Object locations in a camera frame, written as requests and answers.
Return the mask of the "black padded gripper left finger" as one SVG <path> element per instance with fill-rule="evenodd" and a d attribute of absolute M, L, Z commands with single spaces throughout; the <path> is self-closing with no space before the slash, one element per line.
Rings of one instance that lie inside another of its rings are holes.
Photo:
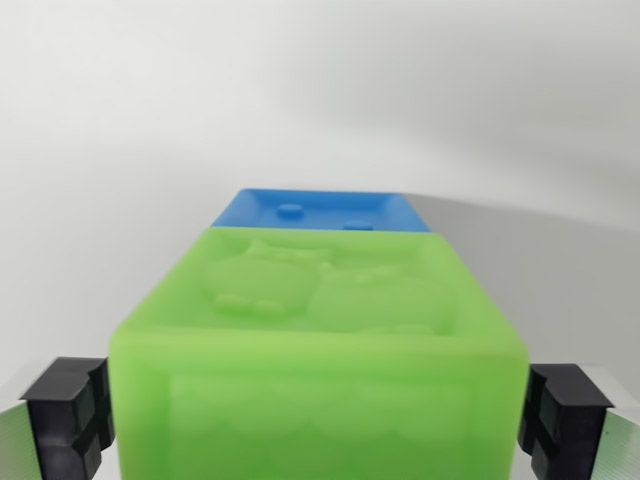
<path fill-rule="evenodd" d="M 3 479 L 92 479 L 114 439 L 105 358 L 37 361 L 1 386 Z"/>

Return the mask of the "black padded gripper right finger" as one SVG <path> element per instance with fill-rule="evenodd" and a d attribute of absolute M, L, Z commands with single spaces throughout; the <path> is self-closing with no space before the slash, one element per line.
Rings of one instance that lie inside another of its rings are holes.
<path fill-rule="evenodd" d="M 602 367 L 532 364 L 518 443 L 538 479 L 637 479 L 639 401 Z"/>

